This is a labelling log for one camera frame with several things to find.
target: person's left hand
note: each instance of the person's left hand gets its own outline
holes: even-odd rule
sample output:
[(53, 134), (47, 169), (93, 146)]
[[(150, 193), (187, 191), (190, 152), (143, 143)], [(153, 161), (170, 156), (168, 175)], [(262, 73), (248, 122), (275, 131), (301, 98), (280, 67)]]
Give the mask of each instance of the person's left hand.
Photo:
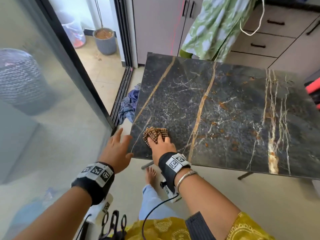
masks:
[(98, 160), (99, 162), (111, 165), (115, 174), (126, 169), (134, 155), (133, 153), (126, 154), (132, 136), (125, 135), (122, 143), (120, 143), (122, 131), (122, 128), (117, 130), (117, 132), (109, 139)]

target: marble table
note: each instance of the marble table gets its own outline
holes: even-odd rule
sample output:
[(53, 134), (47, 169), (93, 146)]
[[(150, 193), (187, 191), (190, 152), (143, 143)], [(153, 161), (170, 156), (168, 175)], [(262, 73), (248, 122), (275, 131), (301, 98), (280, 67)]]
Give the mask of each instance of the marble table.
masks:
[(194, 165), (320, 179), (320, 113), (291, 73), (149, 53), (129, 151), (167, 128)]

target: cabinet handle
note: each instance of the cabinet handle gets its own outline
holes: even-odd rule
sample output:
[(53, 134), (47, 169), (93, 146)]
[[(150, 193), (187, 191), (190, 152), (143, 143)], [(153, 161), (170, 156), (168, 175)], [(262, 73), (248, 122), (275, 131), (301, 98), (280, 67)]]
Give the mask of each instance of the cabinet handle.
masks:
[(195, 3), (196, 3), (195, 1), (192, 2), (191, 12), (190, 12), (190, 16), (189, 16), (189, 18), (191, 18), (191, 19), (192, 19), (192, 11), (193, 11), (193, 7), (194, 7)]
[(184, 1), (184, 7), (183, 7), (183, 12), (182, 12), (182, 17), (184, 17), (184, 11), (186, 10), (186, 5), (187, 5), (187, 0)]
[(271, 21), (270, 19), (268, 19), (266, 22), (269, 24), (285, 25), (285, 22)]
[(309, 32), (306, 33), (306, 35), (310, 35), (319, 25), (320, 25), (320, 20)]
[(259, 44), (254, 44), (254, 43), (251, 43), (251, 46), (259, 47), (259, 48), (266, 48), (265, 45), (259, 45)]

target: wire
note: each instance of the wire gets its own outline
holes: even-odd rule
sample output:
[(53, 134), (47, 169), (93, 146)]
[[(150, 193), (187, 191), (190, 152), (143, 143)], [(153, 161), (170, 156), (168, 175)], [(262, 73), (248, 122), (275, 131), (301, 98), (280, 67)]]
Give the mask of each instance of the wire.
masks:
[(82, 231), (83, 225), (85, 224), (85, 222), (86, 222), (86, 220), (89, 218), (89, 216), (92, 216), (92, 215), (91, 215), (91, 214), (87, 215), (87, 217), (85, 218), (84, 222), (82, 223), (82, 226), (81, 226), (81, 228), (80, 228), (80, 231), (79, 231), (79, 233), (78, 233), (78, 236), (76, 237), (75, 240), (78, 239), (78, 237), (79, 237), (79, 235), (80, 235), (80, 233), (81, 233), (81, 231)]
[(260, 18), (260, 21), (259, 21), (259, 27), (258, 27), (252, 34), (247, 33), (246, 31), (243, 31), (243, 29), (242, 29), (242, 27), (241, 27), (241, 26), (242, 26), (242, 24), (241, 24), (242, 18), (241, 18), (241, 19), (240, 19), (240, 29), (241, 29), (241, 31), (242, 31), (243, 33), (245, 33), (246, 35), (248, 35), (248, 36), (254, 35), (254, 34), (259, 30), (259, 28), (260, 28), (260, 26), (261, 26), (261, 22), (262, 22), (263, 15), (264, 15), (264, 0), (262, 0), (262, 15), (261, 15), (261, 18)]
[(166, 203), (168, 202), (169, 200), (173, 200), (174, 198), (177, 198), (179, 196), (179, 194), (177, 194), (176, 196), (170, 198), (170, 199), (167, 199), (167, 200), (164, 200), (163, 202), (161, 202), (160, 204), (158, 204), (156, 207), (154, 207), (147, 215), (146, 215), (146, 218), (144, 219), (143, 221), (143, 224), (142, 224), (142, 230), (141, 230), (141, 233), (142, 233), (142, 238), (143, 240), (146, 240), (145, 236), (144, 236), (144, 233), (143, 233), (143, 228), (144, 228), (144, 224), (146, 223), (146, 220), (148, 218), (148, 216), (159, 206), (161, 206), (163, 203)]
[(97, 7), (97, 11), (98, 11), (98, 15), (99, 15), (100, 23), (101, 23), (101, 28), (103, 28), (103, 24), (102, 24), (102, 16), (101, 16), (101, 12), (100, 12), (100, 7), (99, 7), (98, 0), (94, 0), (94, 2), (96, 3), (96, 7)]

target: gray flower pot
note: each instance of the gray flower pot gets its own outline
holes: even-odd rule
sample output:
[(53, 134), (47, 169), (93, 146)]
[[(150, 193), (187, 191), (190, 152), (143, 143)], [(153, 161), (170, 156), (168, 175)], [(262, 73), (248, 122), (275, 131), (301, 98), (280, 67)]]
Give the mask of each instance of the gray flower pot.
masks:
[(111, 55), (113, 53), (115, 53), (117, 51), (117, 43), (116, 43), (116, 37), (115, 37), (115, 34), (114, 32), (109, 29), (109, 28), (102, 28), (106, 31), (109, 31), (109, 32), (112, 32), (112, 37), (111, 38), (108, 38), (108, 39), (98, 39), (96, 37), (96, 33), (101, 30), (101, 29), (97, 29), (93, 32), (93, 37), (94, 37), (94, 40), (96, 41), (96, 44), (97, 44), (97, 47), (98, 47), (98, 50), (104, 54), (104, 55)]

